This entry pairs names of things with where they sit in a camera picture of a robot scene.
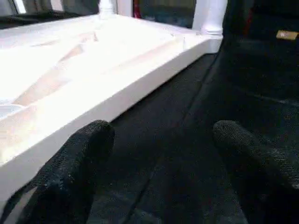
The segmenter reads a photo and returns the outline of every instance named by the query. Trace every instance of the gloved hand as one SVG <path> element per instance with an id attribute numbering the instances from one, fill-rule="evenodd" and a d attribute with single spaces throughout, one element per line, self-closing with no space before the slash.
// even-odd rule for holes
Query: gloved hand
<path id="1" fill-rule="evenodd" d="M 7 202 L 0 224 L 85 224 L 114 130 L 94 121 L 75 132 Z"/>

